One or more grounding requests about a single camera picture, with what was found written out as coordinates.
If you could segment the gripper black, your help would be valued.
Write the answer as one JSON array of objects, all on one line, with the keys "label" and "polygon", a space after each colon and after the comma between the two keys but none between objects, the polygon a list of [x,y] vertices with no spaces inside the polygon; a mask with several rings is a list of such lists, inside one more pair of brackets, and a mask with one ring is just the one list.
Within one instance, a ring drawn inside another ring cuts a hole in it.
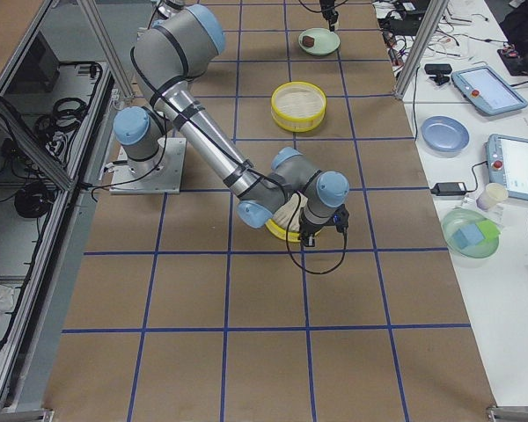
[{"label": "gripper black", "polygon": [[336,8],[335,0],[319,0],[319,7],[321,13],[332,12],[328,18],[328,27],[330,31],[337,30],[337,12],[334,11]]},{"label": "gripper black", "polygon": [[327,225],[328,221],[312,222],[305,216],[299,217],[299,242],[303,246],[315,246],[317,234]]}]

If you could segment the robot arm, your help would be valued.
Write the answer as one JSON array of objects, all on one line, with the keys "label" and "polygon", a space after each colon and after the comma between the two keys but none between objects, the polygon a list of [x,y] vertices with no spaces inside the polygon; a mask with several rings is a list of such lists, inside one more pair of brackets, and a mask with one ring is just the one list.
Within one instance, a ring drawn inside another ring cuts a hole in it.
[{"label": "robot arm", "polygon": [[[153,16],[168,19],[176,15],[180,11],[183,11],[186,8],[185,1],[173,1],[173,0],[161,0],[161,1],[152,1],[153,3]],[[335,32],[339,28],[339,12],[338,8],[345,4],[345,1],[337,3],[334,0],[319,0],[319,7],[313,9],[311,6],[308,6],[304,1],[299,1],[299,4],[309,11],[310,13],[320,14],[322,18],[326,21],[328,29],[331,32]]]},{"label": "robot arm", "polygon": [[200,76],[224,47],[224,31],[215,15],[193,4],[147,29],[131,48],[130,61],[150,107],[192,144],[238,198],[237,213],[245,224],[263,227],[301,193],[307,199],[296,213],[302,245],[313,247],[326,226],[346,236],[349,183],[343,174],[322,171],[291,147],[277,154],[269,175],[257,172],[191,94],[189,80]]}]

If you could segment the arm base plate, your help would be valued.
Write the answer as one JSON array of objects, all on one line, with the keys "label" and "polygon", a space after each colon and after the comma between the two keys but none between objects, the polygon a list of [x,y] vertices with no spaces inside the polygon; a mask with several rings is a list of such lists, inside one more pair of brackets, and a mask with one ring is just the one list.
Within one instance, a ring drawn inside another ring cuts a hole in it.
[{"label": "arm base plate", "polygon": [[180,192],[187,141],[181,137],[158,139],[159,151],[145,162],[128,159],[120,146],[118,160],[124,164],[114,167],[109,192],[113,194],[156,194]]}]

